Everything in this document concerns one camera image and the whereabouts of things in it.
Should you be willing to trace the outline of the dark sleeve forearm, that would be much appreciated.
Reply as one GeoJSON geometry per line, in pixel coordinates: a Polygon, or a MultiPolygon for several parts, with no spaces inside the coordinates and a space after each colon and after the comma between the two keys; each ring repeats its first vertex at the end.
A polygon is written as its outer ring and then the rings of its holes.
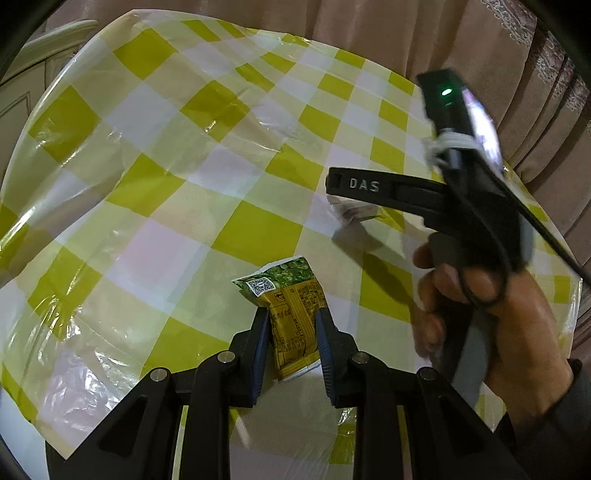
{"type": "Polygon", "coordinates": [[[580,360],[568,363],[573,382],[555,405],[521,429],[504,415],[494,432],[531,479],[590,477],[590,380],[580,360]]]}

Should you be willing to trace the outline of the person right hand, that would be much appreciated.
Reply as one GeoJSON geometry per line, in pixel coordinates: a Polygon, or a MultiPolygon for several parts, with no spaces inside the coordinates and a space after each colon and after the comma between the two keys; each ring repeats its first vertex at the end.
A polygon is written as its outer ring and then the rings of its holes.
{"type": "MultiPolygon", "coordinates": [[[[419,356],[432,359],[446,334],[438,302],[447,297],[465,303],[467,298],[457,270],[447,264],[436,267],[427,244],[415,251],[413,263],[429,271],[418,283],[423,306],[413,314],[415,347],[419,356]]],[[[562,399],[573,371],[558,347],[551,307],[528,271],[509,277],[505,297],[490,312],[497,319],[496,356],[486,384],[504,401],[514,428],[523,430],[562,399]]]]}

